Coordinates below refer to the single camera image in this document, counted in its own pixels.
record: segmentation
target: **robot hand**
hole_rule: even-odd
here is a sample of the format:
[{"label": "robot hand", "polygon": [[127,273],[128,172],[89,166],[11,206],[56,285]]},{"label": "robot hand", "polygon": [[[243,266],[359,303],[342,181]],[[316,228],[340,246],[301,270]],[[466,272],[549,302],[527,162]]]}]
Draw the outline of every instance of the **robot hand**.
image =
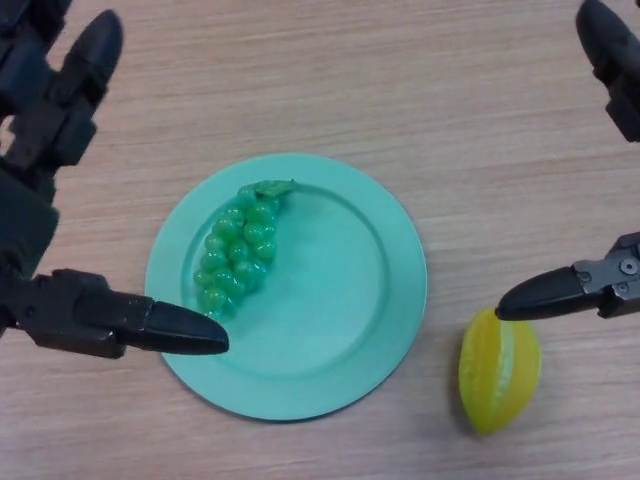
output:
[{"label": "robot hand", "polygon": [[[640,141],[640,42],[599,0],[585,0],[578,35],[594,76],[609,91],[606,110],[625,139]],[[600,261],[576,262],[510,290],[503,320],[534,320],[597,308],[604,318],[640,311],[640,233],[620,237]]]},{"label": "robot hand", "polygon": [[37,345],[106,358],[127,345],[181,354],[228,350],[224,329],[198,313],[109,289],[100,275],[33,274],[58,225],[54,177],[78,164],[96,133],[92,117],[123,43],[105,11],[78,37],[59,72],[46,55],[70,0],[0,0],[0,122],[14,141],[0,158],[0,335],[25,331]]}]

